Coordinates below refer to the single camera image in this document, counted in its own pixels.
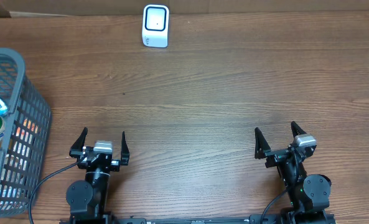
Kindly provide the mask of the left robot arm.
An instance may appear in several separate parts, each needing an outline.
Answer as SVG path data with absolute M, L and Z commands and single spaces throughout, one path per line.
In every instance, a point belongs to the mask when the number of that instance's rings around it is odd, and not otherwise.
M 113 143 L 96 141 L 85 146 L 88 129 L 70 148 L 69 155 L 77 160 L 76 166 L 85 170 L 85 178 L 72 183 L 66 192 L 70 206 L 69 223 L 117 223 L 117 218 L 105 210 L 111 172 L 118 172 L 129 163 L 130 152 L 125 133 L 121 137 L 121 157 L 113 159 Z

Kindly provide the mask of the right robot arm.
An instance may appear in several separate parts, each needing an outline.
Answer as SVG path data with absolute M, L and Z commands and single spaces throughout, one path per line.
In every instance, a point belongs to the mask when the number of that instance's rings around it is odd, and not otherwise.
M 333 215 L 325 212 L 329 207 L 331 180 L 321 174 L 307 174 L 303 162 L 311 157 L 317 140 L 306 133 L 296 122 L 291 122 L 293 142 L 285 149 L 273 151 L 263 133 L 255 128 L 255 158 L 265 159 L 267 168 L 275 167 L 285 189 L 276 196 L 261 215 L 254 215 L 256 223 L 335 223 Z M 279 214 L 268 215 L 268 210 L 283 195 L 288 195 L 291 206 Z

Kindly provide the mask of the orange snack packet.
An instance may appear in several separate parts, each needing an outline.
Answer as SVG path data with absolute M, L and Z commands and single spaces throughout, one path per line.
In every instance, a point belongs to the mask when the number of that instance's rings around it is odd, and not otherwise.
M 29 119 L 25 119 L 23 122 L 23 127 L 18 127 L 16 129 L 16 136 L 20 138 L 29 137 L 31 134 L 37 134 L 40 132 L 41 128 Z

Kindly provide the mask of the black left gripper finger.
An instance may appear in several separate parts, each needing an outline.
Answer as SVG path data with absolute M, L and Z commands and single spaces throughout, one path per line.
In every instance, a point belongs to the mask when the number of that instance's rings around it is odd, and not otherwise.
M 85 143 L 85 139 L 88 133 L 88 128 L 84 127 L 82 133 L 78 137 L 78 139 L 73 143 L 70 148 L 69 156 L 70 157 L 80 157 L 83 154 L 83 147 Z
M 129 164 L 129 158 L 130 158 L 130 152 L 129 152 L 128 145 L 126 143 L 125 132 L 122 132 L 120 164 L 122 166 L 127 166 Z

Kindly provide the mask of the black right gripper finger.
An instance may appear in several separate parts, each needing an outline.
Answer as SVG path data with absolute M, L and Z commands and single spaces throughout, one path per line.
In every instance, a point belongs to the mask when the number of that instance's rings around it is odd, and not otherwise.
M 259 128 L 255 128 L 255 159 L 264 159 L 271 148 Z
M 291 122 L 291 131 L 293 138 L 298 135 L 306 134 L 306 132 L 295 121 Z

